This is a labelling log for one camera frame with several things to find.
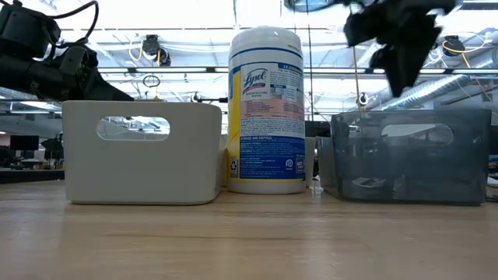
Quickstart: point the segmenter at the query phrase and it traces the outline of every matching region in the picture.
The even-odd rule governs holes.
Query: ceiling light
[[[442,74],[446,71],[445,69],[422,69],[420,74]]]
[[[216,73],[228,73],[228,68],[227,67],[216,67],[215,68]]]
[[[192,72],[206,72],[206,68],[137,68],[137,72],[145,72],[145,73],[192,73]]]
[[[128,73],[127,68],[99,68],[100,73]]]
[[[40,109],[45,109],[45,110],[60,110],[60,107],[54,106],[49,103],[45,102],[39,102],[39,101],[23,101],[21,104],[27,105],[27,106],[32,106]]]
[[[496,0],[464,0],[464,3],[496,3]]]
[[[62,114],[61,111],[54,111],[54,112],[49,112],[49,111],[42,111],[42,110],[12,110],[9,111],[11,114]]]
[[[453,74],[498,74],[498,69],[455,69]]]
[[[364,73],[365,69],[358,69],[358,73]],[[311,69],[304,69],[304,74],[310,74]],[[354,68],[314,68],[314,74],[354,74]]]

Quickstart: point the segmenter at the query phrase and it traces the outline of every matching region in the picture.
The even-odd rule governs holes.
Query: table surface
[[[381,205],[308,191],[202,206],[71,205],[0,185],[0,279],[497,279],[498,204]]]

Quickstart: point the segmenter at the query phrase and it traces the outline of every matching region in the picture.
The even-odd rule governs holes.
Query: gray translucent plastic bin
[[[321,185],[340,198],[480,205],[491,111],[396,110],[332,118],[317,138]]]

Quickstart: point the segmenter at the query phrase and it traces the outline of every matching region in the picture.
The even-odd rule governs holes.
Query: bin handle cutout
[[[170,123],[163,117],[103,117],[96,133],[108,141],[163,141],[170,135]]]
[[[454,132],[446,124],[390,124],[381,132],[392,145],[450,145]]]

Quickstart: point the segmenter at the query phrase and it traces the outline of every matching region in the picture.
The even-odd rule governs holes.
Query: black cable
[[[63,43],[63,44],[60,44],[60,45],[55,45],[55,47],[57,47],[57,48],[66,48],[66,47],[72,47],[72,46],[87,44],[89,42],[88,38],[90,37],[90,35],[92,34],[93,30],[95,29],[96,22],[99,19],[99,11],[100,11],[100,9],[99,9],[99,2],[97,2],[97,1],[90,1],[90,2],[86,3],[85,5],[77,8],[74,11],[67,12],[65,14],[61,14],[61,15],[57,15],[57,16],[49,16],[52,19],[64,19],[64,18],[67,18],[69,16],[74,16],[75,14],[77,14],[77,13],[79,13],[79,12],[85,10],[85,9],[88,9],[92,5],[95,6],[95,16],[93,17],[92,25],[90,26],[90,28],[86,32],[86,35],[83,38],[77,40],[76,42]]]
[[[74,11],[71,11],[71,12],[67,12],[65,14],[61,14],[61,15],[56,15],[56,16],[48,16],[52,19],[64,19],[64,18],[67,18],[67,17],[70,17],[70,16],[74,16],[75,14],[79,13],[79,12],[82,12],[84,11],[85,9],[88,9],[89,7],[91,7],[92,5],[95,5],[96,9],[97,7],[99,6],[99,3],[97,1],[90,1],[88,3],[86,3],[85,5],[77,8],[76,10]]]
[[[142,83],[148,88],[158,87],[161,84],[161,80],[156,75],[147,75]]]

